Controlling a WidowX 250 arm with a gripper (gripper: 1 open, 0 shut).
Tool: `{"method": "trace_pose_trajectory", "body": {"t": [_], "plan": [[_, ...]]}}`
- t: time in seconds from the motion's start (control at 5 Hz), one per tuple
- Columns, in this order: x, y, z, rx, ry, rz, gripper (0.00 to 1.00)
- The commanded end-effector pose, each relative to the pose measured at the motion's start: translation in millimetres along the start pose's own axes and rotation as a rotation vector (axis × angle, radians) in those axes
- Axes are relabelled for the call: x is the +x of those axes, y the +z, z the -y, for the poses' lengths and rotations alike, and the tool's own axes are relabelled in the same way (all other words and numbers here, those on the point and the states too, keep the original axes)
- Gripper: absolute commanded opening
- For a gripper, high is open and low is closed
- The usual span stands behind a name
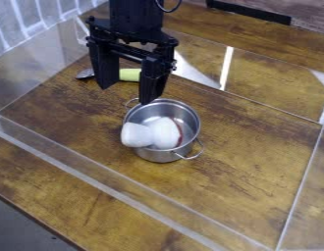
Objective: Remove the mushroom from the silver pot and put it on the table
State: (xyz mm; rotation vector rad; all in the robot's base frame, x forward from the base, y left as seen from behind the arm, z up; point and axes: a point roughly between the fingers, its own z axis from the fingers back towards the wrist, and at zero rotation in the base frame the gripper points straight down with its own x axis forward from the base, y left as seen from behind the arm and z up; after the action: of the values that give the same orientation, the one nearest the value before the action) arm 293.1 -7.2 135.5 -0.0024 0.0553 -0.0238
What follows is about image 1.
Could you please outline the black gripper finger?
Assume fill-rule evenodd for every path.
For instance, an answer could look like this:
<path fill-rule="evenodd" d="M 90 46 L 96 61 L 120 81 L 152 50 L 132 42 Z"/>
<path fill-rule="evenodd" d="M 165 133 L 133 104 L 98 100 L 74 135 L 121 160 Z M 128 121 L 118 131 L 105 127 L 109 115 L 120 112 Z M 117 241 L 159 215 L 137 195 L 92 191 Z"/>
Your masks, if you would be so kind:
<path fill-rule="evenodd" d="M 149 104 L 161 96 L 169 68 L 161 60 L 147 57 L 141 63 L 139 101 L 143 105 Z"/>
<path fill-rule="evenodd" d="M 106 89 L 118 81 L 118 56 L 102 45 L 90 41 L 88 45 L 97 85 Z"/>

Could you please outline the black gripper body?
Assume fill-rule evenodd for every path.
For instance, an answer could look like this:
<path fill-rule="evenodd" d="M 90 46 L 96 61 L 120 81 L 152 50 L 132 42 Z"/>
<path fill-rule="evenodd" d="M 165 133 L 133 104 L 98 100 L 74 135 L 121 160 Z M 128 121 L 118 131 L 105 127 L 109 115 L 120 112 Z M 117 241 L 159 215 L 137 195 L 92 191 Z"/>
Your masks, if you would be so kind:
<path fill-rule="evenodd" d="M 177 40 L 161 31 L 163 14 L 171 13 L 163 0 L 108 0 L 109 18 L 86 18 L 89 55 L 94 71 L 117 56 L 136 63 L 147 57 L 161 61 L 165 71 L 175 70 L 173 48 Z"/>

